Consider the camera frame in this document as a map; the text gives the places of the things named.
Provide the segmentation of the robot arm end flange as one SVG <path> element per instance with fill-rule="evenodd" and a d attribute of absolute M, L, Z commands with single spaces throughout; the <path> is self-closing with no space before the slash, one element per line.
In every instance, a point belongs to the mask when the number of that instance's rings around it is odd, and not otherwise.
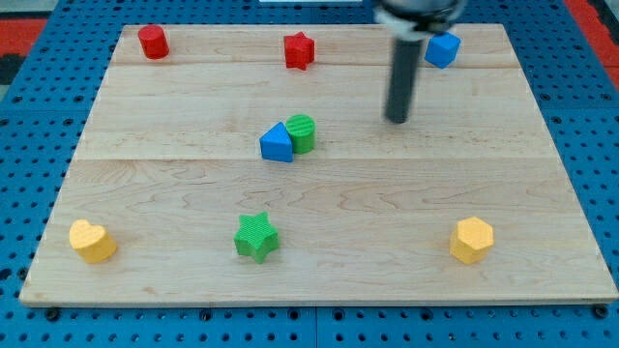
<path fill-rule="evenodd" d="M 396 39 L 416 42 L 449 31 L 467 3 L 467 0 L 379 0 L 373 7 L 373 18 Z"/>

